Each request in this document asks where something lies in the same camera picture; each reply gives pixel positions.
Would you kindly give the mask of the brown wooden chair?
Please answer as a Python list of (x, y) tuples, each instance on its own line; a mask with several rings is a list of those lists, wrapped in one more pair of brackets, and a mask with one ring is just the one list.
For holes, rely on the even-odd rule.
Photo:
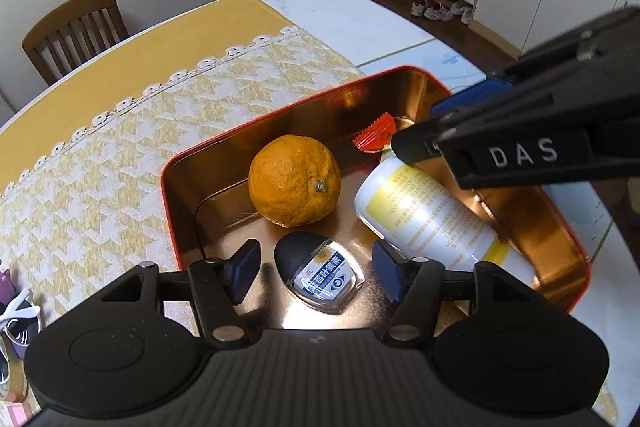
[(51, 87), (128, 38), (116, 0), (68, 0), (35, 24), (22, 49)]

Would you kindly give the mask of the red metal tin box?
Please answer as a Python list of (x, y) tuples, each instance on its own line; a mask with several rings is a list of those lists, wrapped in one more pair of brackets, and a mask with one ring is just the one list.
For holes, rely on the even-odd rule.
[[(279, 136), (310, 136), (335, 157), (341, 195), (336, 209), (312, 231), (328, 236), (370, 265), (378, 233), (360, 218), (371, 211), (391, 225), (410, 217), (406, 169), (382, 173), (378, 155), (363, 153), (355, 136), (376, 118), (392, 116), (399, 128), (424, 121), (446, 98), (446, 88), (423, 70), (402, 66), (306, 98), (184, 150), (168, 161), (160, 176), (178, 265), (230, 257), (247, 239), (262, 247), (262, 266), (240, 311), (260, 312), (273, 324), (310, 317), (311, 309), (286, 288), (274, 263), (274, 247), (284, 228), (263, 218), (248, 193), (250, 163)], [(445, 161), (424, 161), (422, 170), (442, 184), (511, 244), (534, 268), (533, 284), (552, 303), (570, 309), (590, 281), (584, 246), (546, 192), (538, 186), (463, 191)]]

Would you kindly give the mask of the red snack packet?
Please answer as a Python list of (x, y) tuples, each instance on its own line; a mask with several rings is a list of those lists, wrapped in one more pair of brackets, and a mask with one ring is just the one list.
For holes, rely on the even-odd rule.
[(389, 113), (375, 119), (366, 129), (352, 139), (352, 143), (361, 153), (376, 154), (390, 148), (393, 136), (397, 132), (395, 118)]

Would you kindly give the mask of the yellow houndstooth tablecloth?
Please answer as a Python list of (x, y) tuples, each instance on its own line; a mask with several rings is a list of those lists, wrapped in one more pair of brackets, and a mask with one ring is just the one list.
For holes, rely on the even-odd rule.
[(142, 261), (175, 270), (167, 161), (358, 77), (259, 0), (217, 1), (115, 46), (2, 128), (2, 267), (46, 322)]

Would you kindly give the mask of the orange fruit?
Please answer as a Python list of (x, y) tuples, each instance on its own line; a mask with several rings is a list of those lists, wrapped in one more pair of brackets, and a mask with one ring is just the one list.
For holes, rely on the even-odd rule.
[(341, 171), (321, 142), (308, 136), (282, 135), (250, 163), (248, 194), (257, 212), (276, 225), (310, 225), (336, 208)]

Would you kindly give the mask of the white yellow label bottle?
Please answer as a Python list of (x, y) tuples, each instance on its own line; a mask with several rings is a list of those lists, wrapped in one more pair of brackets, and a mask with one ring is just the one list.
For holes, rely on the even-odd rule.
[(419, 168), (390, 157), (363, 181), (357, 216), (409, 260), (436, 260), (448, 270), (502, 265), (510, 247), (476, 213)]

